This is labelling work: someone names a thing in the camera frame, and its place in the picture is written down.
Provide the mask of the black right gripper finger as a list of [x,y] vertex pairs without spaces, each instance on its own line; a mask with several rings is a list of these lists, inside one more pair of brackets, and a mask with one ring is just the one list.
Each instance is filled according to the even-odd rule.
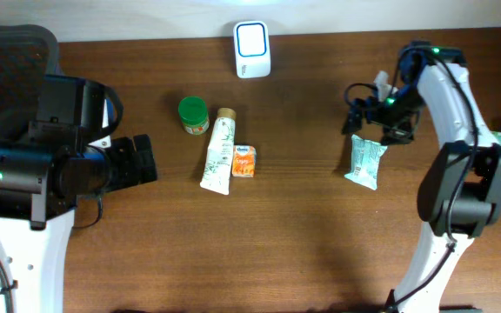
[[342,134],[348,135],[360,131],[363,128],[363,118],[363,111],[358,106],[351,106],[342,128]]
[[411,128],[397,129],[383,127],[382,145],[409,144],[414,140],[414,133]]

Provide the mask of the green lidded jar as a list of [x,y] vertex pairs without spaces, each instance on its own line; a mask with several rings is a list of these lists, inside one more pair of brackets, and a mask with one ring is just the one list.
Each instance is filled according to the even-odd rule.
[[178,105],[178,115],[186,132],[202,135],[210,126],[205,101],[200,97],[185,97]]

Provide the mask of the white tube with tan cap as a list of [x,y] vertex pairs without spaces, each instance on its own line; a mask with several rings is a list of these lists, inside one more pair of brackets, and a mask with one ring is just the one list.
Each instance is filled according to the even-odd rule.
[[230,190],[236,116],[236,111],[230,108],[217,111],[200,183],[202,188],[222,195],[228,195]]

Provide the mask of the teal tissue packet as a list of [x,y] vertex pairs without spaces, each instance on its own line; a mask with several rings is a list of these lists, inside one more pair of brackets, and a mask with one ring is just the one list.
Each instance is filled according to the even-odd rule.
[[496,138],[497,143],[501,146],[501,131],[492,131],[491,134]]

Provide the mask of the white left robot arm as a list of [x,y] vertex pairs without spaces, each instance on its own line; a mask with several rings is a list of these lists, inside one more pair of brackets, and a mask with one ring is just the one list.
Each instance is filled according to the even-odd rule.
[[157,179],[147,135],[114,137],[123,113],[111,87],[48,75],[26,131],[0,140],[0,312],[62,311],[79,199]]

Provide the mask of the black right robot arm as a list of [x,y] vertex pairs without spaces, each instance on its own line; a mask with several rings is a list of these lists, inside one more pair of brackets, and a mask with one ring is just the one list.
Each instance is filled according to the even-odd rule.
[[458,48],[413,41],[400,50],[394,76],[381,71],[367,87],[371,96],[347,101],[344,134],[376,124],[383,146],[408,144],[427,109],[438,136],[438,155],[417,193],[417,250],[383,307],[438,312],[460,257],[500,217],[501,145],[480,114]]

